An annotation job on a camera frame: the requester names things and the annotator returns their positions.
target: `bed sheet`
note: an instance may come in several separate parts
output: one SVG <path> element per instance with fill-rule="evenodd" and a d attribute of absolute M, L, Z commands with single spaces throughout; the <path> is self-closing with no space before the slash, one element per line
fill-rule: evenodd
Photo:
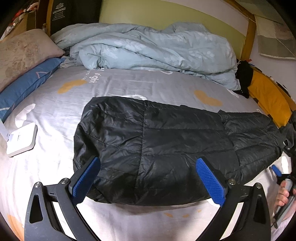
<path fill-rule="evenodd" d="M 245 99 L 214 82 L 171 71 L 100 69 L 72 66 L 57 70 L 42 86 L 31 93 L 5 122 L 11 132 L 35 122 L 38 126 L 35 147 L 9 158 L 6 143 L 0 140 L 0 211 L 12 230 L 23 240 L 23 226 L 28 200 L 37 181 L 56 184 L 73 174 L 73 136 L 84 106 L 92 97 L 126 96 L 173 105 L 218 112 L 255 112 L 262 110 L 253 99 Z M 279 158 L 275 164 L 282 169 Z M 275 177 L 262 171 L 249 185 L 261 182 L 270 207 L 277 193 Z M 62 226 L 69 236 L 61 211 Z M 224 237 L 234 227 L 237 211 Z M 139 207 L 97 203 L 86 198 L 78 205 L 80 212 L 103 241 L 196 240 L 218 210 L 211 200 L 169 207 Z"/>

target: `human hand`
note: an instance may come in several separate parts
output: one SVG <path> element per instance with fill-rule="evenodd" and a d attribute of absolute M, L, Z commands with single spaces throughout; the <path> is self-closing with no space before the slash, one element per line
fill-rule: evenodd
<path fill-rule="evenodd" d="M 286 181 L 282 181 L 281 182 L 281 186 L 279 188 L 278 195 L 276 196 L 276 202 L 274 204 L 274 213 L 276 213 L 276 211 L 278 209 L 278 206 L 282 207 L 286 203 L 288 203 L 289 192 L 285 188 L 286 187 L 286 184 L 287 184 Z M 293 189 L 293 194 L 296 195 L 296 189 Z M 296 200 L 292 204 L 291 208 L 289 209 L 288 213 L 286 214 L 286 216 L 284 217 L 283 220 L 287 219 L 292 214 L 294 214 L 295 210 L 296 210 Z"/>

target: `textured blue pad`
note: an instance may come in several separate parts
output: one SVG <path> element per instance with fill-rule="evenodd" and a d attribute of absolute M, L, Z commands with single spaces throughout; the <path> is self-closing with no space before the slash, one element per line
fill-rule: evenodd
<path fill-rule="evenodd" d="M 205 164 L 203 159 L 198 158 L 195 167 L 196 172 L 200 176 L 200 179 L 214 203 L 222 206 L 226 199 L 226 189 L 220 184 L 219 180 L 214 176 L 213 172 Z"/>
<path fill-rule="evenodd" d="M 274 171 L 274 173 L 276 174 L 277 177 L 281 177 L 281 171 L 277 168 L 276 165 L 272 165 L 271 168 L 272 168 L 272 170 Z"/>
<path fill-rule="evenodd" d="M 83 202 L 100 169 L 101 161 L 98 157 L 95 157 L 76 184 L 73 186 L 72 202 L 75 205 Z"/>

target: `black quilted fabric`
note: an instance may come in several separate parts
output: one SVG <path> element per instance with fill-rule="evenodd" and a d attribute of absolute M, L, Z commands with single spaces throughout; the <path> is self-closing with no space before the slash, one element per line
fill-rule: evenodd
<path fill-rule="evenodd" d="M 213 113 L 123 97 L 93 98 L 74 136 L 74 170 L 102 167 L 88 197 L 165 206 L 207 199 L 195 171 L 205 156 L 226 178 L 252 180 L 280 157 L 283 137 L 261 113 Z"/>

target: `white router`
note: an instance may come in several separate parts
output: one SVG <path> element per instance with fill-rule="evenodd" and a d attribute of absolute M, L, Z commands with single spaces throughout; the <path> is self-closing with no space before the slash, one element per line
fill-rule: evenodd
<path fill-rule="evenodd" d="M 32 122 L 9 134 L 0 120 L 0 134 L 7 141 L 6 153 L 9 157 L 31 150 L 35 146 L 36 133 L 37 125 Z"/>

